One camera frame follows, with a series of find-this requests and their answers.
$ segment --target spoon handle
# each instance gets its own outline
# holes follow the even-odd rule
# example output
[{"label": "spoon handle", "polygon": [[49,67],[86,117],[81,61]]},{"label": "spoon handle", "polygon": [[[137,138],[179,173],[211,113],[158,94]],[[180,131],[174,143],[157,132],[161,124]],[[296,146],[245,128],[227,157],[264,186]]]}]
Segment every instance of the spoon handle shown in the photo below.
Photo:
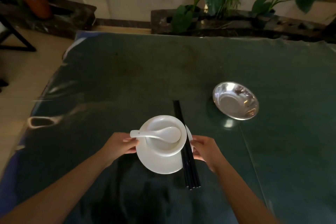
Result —
[{"label": "spoon handle", "polygon": [[130,137],[132,138],[134,137],[153,137],[153,138],[157,138],[162,141],[165,141],[161,137],[158,137],[157,134],[153,131],[132,130],[129,134],[130,134]]}]

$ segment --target white porcelain spoon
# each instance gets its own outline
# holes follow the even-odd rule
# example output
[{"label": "white porcelain spoon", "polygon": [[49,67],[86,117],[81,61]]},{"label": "white porcelain spoon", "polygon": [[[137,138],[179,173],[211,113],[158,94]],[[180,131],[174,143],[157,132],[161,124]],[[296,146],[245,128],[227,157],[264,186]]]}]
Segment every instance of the white porcelain spoon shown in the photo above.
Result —
[{"label": "white porcelain spoon", "polygon": [[166,143],[176,143],[181,137],[181,131],[176,127],[167,127],[155,131],[132,130],[130,136],[134,137],[153,137]]}]

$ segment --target person's left hand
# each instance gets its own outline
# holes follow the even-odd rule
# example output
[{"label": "person's left hand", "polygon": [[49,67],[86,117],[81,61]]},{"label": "person's left hand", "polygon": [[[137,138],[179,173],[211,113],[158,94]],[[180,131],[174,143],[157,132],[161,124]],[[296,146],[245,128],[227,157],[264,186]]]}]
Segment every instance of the person's left hand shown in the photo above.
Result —
[{"label": "person's left hand", "polygon": [[129,133],[115,132],[107,140],[106,144],[99,150],[107,159],[107,166],[110,166],[112,162],[119,158],[123,154],[136,153],[135,147],[139,141],[135,138],[131,138]]}]

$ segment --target person's right hand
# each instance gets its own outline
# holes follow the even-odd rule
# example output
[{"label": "person's right hand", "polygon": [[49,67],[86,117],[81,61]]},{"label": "person's right hand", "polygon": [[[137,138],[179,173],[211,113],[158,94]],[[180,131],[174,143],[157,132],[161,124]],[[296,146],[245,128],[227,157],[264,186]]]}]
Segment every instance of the person's right hand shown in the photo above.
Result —
[{"label": "person's right hand", "polygon": [[194,146],[194,159],[205,161],[212,172],[216,172],[218,166],[225,161],[213,138],[193,135],[190,143]]}]

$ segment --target hand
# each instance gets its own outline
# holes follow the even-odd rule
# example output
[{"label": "hand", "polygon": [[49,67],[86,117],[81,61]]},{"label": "hand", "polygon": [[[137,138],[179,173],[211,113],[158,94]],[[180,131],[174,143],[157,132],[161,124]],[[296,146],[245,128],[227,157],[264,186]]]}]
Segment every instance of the hand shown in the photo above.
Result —
[{"label": "hand", "polygon": [[119,158],[121,155],[127,153],[136,153],[135,147],[139,141],[135,138],[131,138],[129,133],[115,132],[107,140],[106,144],[99,150],[98,153],[106,158],[107,166],[110,166],[112,162]]},{"label": "hand", "polygon": [[194,159],[205,161],[212,172],[215,173],[218,166],[225,161],[223,154],[213,138],[193,135],[190,143],[194,146]]}]

